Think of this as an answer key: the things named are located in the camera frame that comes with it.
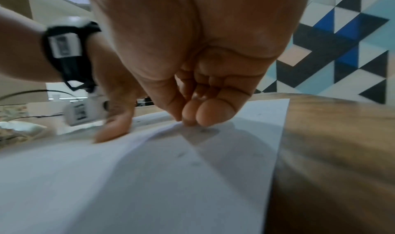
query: black wrist strap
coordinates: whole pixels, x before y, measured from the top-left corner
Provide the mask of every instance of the black wrist strap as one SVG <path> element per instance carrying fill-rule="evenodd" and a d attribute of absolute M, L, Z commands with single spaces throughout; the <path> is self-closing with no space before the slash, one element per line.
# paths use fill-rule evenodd
<path fill-rule="evenodd" d="M 73 26 L 51 27 L 47 29 L 42 37 L 42 47 L 46 58 L 52 64 L 52 66 L 60 72 L 64 83 L 72 91 L 85 89 L 88 93 L 91 93 L 96 86 L 92 76 L 92 64 L 86 52 L 86 41 L 90 35 L 100 31 L 101 30 L 97 23 L 90 22 L 88 25 L 82 28 Z M 51 49 L 49 38 L 63 37 L 62 35 L 68 33 L 74 33 L 78 36 L 81 43 L 81 55 L 55 58 Z M 67 39 L 63 38 L 60 40 L 64 40 L 67 47 Z M 83 84 L 78 87 L 72 87 L 69 81 L 79 81 Z"/>

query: palm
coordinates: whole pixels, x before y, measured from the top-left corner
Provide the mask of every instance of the palm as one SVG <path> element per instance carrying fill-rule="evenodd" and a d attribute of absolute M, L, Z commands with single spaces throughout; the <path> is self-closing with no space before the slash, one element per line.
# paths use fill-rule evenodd
<path fill-rule="evenodd" d="M 251 97 L 307 0 L 91 1 L 155 104 L 177 120 L 209 126 L 232 118 Z"/>

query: geometric wall pattern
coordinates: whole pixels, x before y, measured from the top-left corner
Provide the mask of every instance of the geometric wall pattern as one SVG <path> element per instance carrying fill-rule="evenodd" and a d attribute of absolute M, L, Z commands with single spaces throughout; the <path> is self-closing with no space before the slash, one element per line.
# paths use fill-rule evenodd
<path fill-rule="evenodd" d="M 309 0 L 256 89 L 270 92 L 395 106 L 395 0 Z"/>

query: hand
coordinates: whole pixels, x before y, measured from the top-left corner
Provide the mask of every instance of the hand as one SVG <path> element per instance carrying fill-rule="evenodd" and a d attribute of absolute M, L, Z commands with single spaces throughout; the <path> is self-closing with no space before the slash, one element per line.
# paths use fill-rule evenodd
<path fill-rule="evenodd" d="M 129 132 L 136 101 L 146 97 L 146 93 L 124 67 L 102 33 L 88 38 L 87 51 L 94 79 L 109 98 L 107 121 L 95 136 L 96 142 L 105 142 Z"/>
<path fill-rule="evenodd" d="M 110 44 L 154 103 L 176 120 L 210 126 L 231 119 L 251 97 L 307 0 L 91 3 Z"/>

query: white label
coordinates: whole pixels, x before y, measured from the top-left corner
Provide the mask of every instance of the white label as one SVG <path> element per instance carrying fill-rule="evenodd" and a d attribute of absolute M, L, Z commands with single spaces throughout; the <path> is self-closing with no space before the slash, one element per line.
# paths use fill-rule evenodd
<path fill-rule="evenodd" d="M 49 44 L 57 59 L 82 55 L 81 41 L 77 34 L 66 33 L 49 37 Z"/>

